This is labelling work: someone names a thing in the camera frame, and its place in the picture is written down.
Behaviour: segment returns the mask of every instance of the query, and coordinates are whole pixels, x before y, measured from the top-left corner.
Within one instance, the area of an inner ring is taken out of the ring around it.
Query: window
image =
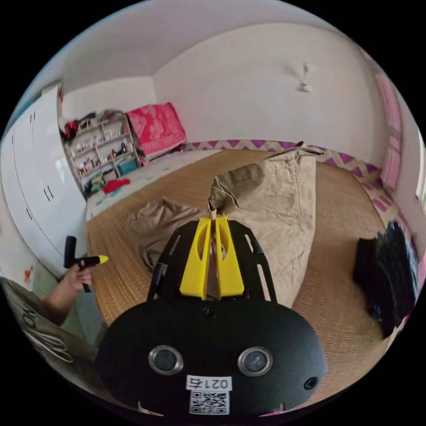
[[[418,139],[420,141],[420,173],[418,176],[416,197],[421,202],[426,214],[426,146],[420,130],[418,130]]]

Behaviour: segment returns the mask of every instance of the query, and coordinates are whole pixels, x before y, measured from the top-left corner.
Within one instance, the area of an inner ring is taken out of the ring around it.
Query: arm
[[[43,306],[49,312],[50,320],[56,325],[62,325],[69,314],[78,293],[83,289],[83,283],[92,285],[91,270],[79,270],[73,265],[58,286],[43,300]]]

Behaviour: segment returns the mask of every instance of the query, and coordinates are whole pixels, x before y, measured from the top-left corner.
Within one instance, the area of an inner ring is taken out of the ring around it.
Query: printed number
[[[203,377],[188,375],[186,389],[190,391],[231,391],[232,382],[230,377]]]

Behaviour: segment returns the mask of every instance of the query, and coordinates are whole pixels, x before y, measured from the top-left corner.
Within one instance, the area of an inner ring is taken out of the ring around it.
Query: bamboo mat
[[[223,150],[162,177],[87,223],[89,255],[109,262],[94,269],[94,288],[107,324],[145,301],[150,275],[124,233],[129,212],[167,197],[206,208],[216,174],[258,162],[260,151]],[[327,398],[365,375],[383,356],[388,339],[366,312],[366,301],[351,279],[358,238],[371,238],[383,224],[361,185],[347,170],[317,163],[316,231],[308,269],[293,309],[314,327],[327,355],[329,370],[310,401]]]

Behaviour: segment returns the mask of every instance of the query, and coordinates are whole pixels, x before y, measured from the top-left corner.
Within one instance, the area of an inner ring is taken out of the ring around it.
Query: qr code
[[[229,414],[229,392],[191,391],[189,414]]]

